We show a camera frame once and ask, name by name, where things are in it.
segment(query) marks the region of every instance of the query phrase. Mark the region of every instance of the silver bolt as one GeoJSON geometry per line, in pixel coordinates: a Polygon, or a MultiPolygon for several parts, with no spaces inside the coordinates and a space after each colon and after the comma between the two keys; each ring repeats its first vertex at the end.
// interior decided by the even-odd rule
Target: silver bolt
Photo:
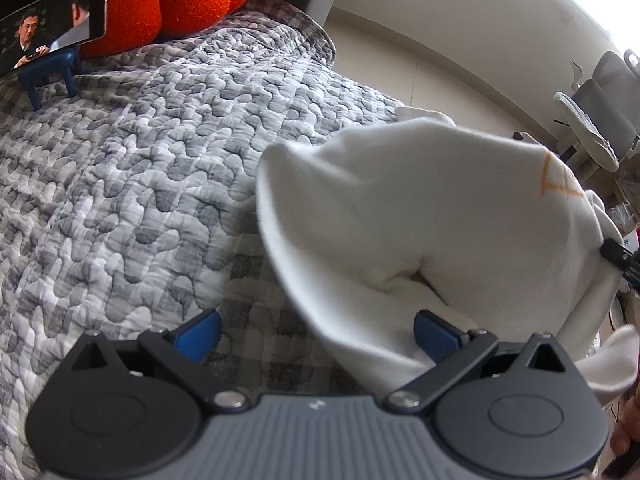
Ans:
{"type": "Polygon", "coordinates": [[[213,397],[213,402],[220,408],[241,408],[246,402],[246,397],[240,392],[218,392],[213,397]]]}
{"type": "Polygon", "coordinates": [[[396,408],[415,408],[420,404],[418,394],[406,390],[398,390],[389,395],[386,400],[396,408]]]}

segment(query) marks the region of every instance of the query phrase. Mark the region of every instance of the blue gripper pad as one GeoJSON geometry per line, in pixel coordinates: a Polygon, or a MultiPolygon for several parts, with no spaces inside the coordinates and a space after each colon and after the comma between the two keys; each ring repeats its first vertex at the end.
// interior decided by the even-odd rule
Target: blue gripper pad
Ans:
{"type": "Polygon", "coordinates": [[[172,331],[174,348],[189,360],[199,363],[218,345],[222,320],[215,310],[205,310],[172,331]]]}
{"type": "Polygon", "coordinates": [[[462,348],[464,332],[440,319],[428,310],[421,310],[414,318],[414,339],[433,362],[440,364],[453,352],[462,348]]]}

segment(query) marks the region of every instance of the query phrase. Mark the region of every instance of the bed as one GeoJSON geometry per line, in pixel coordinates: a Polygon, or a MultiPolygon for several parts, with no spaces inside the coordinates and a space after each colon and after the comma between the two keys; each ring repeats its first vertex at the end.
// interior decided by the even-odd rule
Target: bed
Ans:
{"type": "Polygon", "coordinates": [[[206,366],[253,396],[353,392],[290,307],[265,256],[254,176],[272,142],[321,144],[400,103],[332,72],[322,28],[249,0],[194,38],[152,44],[40,89],[0,82],[1,476],[37,474],[24,420],[88,329],[134,338],[205,308],[206,366]]]}

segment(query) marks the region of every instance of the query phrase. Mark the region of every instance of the white wall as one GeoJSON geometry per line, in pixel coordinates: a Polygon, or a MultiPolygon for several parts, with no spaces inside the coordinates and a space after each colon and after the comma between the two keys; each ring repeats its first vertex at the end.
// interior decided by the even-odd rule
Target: white wall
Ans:
{"type": "Polygon", "coordinates": [[[556,137],[552,102],[571,93],[570,62],[590,75],[617,49],[570,0],[336,0],[448,57],[494,87],[556,137]]]}

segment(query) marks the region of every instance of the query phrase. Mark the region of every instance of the smartphone screen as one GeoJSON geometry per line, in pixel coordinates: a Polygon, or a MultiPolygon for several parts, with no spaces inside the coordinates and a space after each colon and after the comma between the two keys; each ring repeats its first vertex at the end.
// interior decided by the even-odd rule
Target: smartphone screen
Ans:
{"type": "Polygon", "coordinates": [[[0,76],[104,36],[107,0],[37,0],[0,20],[0,76]]]}

